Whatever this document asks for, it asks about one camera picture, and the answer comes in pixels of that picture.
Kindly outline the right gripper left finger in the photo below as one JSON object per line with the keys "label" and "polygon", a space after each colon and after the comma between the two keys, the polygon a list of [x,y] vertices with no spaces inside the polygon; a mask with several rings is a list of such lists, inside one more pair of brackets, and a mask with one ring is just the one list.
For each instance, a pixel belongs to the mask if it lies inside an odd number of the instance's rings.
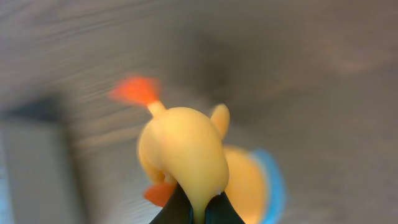
{"label": "right gripper left finger", "polygon": [[179,184],[165,207],[149,224],[193,224],[193,208]]}

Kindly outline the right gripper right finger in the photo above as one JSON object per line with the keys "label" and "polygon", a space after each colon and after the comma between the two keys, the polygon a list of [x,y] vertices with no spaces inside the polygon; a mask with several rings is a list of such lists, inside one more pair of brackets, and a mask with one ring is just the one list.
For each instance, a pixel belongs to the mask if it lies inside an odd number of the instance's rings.
{"label": "right gripper right finger", "polygon": [[225,192],[213,197],[205,209],[205,224],[244,224]]}

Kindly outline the white cardboard box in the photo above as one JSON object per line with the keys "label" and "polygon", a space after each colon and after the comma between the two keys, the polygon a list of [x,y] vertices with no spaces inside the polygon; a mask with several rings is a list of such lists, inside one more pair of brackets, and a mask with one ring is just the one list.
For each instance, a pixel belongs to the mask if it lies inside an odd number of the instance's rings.
{"label": "white cardboard box", "polygon": [[60,125],[1,121],[1,159],[13,223],[86,223]]}

